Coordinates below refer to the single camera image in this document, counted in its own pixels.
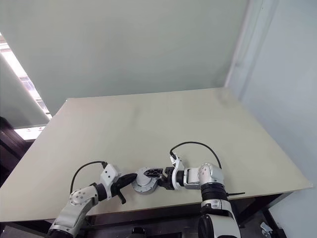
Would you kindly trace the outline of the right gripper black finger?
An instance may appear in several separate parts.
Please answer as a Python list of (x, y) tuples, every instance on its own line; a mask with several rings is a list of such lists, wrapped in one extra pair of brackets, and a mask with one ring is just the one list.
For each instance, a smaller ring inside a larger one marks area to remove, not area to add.
[(160, 178), (163, 175), (163, 169), (151, 168), (145, 171), (145, 176), (149, 178)]

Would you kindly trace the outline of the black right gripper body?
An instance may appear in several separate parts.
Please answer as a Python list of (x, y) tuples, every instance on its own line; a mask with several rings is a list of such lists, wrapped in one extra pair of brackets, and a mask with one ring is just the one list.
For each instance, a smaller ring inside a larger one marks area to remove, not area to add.
[(158, 186), (164, 187), (166, 190), (174, 190), (172, 184), (172, 173), (174, 168), (165, 168), (164, 172), (159, 175)]

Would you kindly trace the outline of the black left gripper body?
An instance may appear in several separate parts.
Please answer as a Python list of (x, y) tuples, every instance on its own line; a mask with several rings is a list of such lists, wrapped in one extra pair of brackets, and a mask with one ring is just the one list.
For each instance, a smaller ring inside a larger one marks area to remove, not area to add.
[(122, 197), (122, 194), (121, 194), (121, 183), (120, 181), (116, 181), (114, 182), (111, 187), (110, 187), (110, 190), (111, 190), (111, 196), (112, 197), (115, 197), (115, 196), (118, 196), (120, 199)]

